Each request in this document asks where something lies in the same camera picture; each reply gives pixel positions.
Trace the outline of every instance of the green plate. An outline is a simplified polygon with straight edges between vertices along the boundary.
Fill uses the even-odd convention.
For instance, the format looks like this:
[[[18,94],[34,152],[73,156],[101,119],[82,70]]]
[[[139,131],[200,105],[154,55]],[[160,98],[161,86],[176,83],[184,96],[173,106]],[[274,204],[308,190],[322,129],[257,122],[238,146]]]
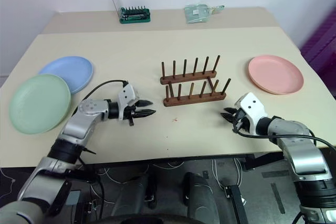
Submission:
[[[70,90],[62,78],[39,74],[16,90],[9,105],[9,117],[13,126],[22,133],[42,133],[62,121],[70,102]]]

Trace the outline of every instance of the table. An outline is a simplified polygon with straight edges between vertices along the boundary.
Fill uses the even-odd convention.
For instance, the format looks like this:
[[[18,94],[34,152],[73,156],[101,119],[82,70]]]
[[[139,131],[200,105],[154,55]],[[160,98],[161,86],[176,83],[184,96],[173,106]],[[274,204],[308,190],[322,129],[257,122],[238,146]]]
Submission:
[[[248,78],[250,59],[261,54],[283,57],[294,63],[305,78],[303,88],[291,95],[269,94]],[[18,86],[36,75],[47,63],[77,55],[89,59],[94,66],[90,83],[72,96],[67,117],[54,129],[43,134],[17,132],[8,117],[8,105]],[[232,81],[224,101],[166,108],[165,86],[160,84],[161,62],[166,75],[182,73],[187,59],[187,72],[193,70],[198,57],[198,71],[206,56],[209,69],[216,56],[218,90],[226,80]],[[247,92],[253,92],[265,105],[270,116],[304,123],[321,137],[336,144],[333,137],[336,102],[318,75],[309,67],[299,49],[262,8],[226,9],[208,23],[185,24],[182,10],[152,12],[152,21],[121,25],[114,12],[57,14],[38,35],[1,88],[0,164],[2,167],[36,166],[47,155],[58,133],[79,101],[96,85],[110,79],[126,79],[133,84],[141,99],[151,100],[156,113],[144,119],[111,120],[97,125],[87,148],[97,155],[83,153],[87,163],[141,161],[157,158],[233,155],[274,152],[279,148],[268,140],[246,139],[232,132],[232,125],[219,114],[233,106]],[[199,92],[202,81],[195,83]],[[182,84],[182,95],[190,83]],[[119,84],[97,90],[94,99],[115,99]]]

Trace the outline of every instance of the pink plate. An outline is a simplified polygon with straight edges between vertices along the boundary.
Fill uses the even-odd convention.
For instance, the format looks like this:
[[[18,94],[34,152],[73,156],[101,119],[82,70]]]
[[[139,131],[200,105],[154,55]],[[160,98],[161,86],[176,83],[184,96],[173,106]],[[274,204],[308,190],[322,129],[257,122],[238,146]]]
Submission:
[[[292,94],[303,86],[300,70],[290,61],[274,55],[253,58],[248,73],[258,87],[272,94]]]

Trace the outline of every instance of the wooden base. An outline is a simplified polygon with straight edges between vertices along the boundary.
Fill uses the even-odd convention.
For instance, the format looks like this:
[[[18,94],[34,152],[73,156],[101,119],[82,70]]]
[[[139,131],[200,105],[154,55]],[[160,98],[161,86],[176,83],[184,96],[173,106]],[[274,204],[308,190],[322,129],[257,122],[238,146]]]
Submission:
[[[214,71],[205,71],[203,72],[197,72],[195,74],[193,73],[186,73],[185,77],[183,77],[183,74],[177,74],[175,75],[175,78],[173,76],[166,76],[164,79],[161,77],[160,82],[162,85],[171,83],[179,83],[179,82],[186,82],[186,81],[197,81],[197,80],[203,80],[209,78],[216,77],[217,72]]]
[[[177,97],[170,97],[168,100],[167,98],[163,99],[163,105],[166,107],[171,107],[171,106],[187,105],[200,102],[213,102],[224,100],[225,97],[226,93],[221,94],[221,92],[215,92],[213,95],[211,95],[211,93],[203,94],[201,98],[199,94],[194,94],[190,96],[190,98],[189,95],[186,95],[180,97],[180,100],[178,100]]]

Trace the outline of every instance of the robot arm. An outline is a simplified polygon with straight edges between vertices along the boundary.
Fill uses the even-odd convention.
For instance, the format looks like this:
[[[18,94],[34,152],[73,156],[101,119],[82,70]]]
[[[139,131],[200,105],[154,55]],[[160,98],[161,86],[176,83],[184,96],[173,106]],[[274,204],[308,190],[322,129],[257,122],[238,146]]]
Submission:
[[[267,117],[263,104],[253,93],[242,96],[235,109],[222,116],[233,123],[234,132],[242,136],[245,129],[254,136],[271,136],[289,163],[291,178],[300,199],[300,210],[307,223],[336,223],[336,188],[321,151],[308,138],[277,137],[275,135],[309,135],[300,122]]]
[[[38,224],[45,215],[57,215],[69,194],[76,174],[76,161],[86,145],[95,125],[107,119],[130,121],[155,113],[154,110],[136,110],[138,106],[152,104],[139,100],[132,85],[127,84],[118,94],[118,101],[83,100],[77,112],[65,124],[49,154],[43,157],[18,194],[18,201],[0,209],[0,223]]]

